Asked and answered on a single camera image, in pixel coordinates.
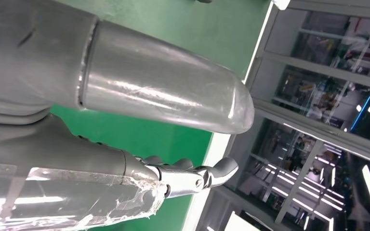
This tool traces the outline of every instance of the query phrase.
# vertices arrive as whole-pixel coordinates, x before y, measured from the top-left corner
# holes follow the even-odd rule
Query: gray robot arm
[[[253,122],[234,74],[51,0],[0,0],[0,230],[86,229],[154,214],[237,170],[164,165],[73,136],[58,103],[237,134]]]

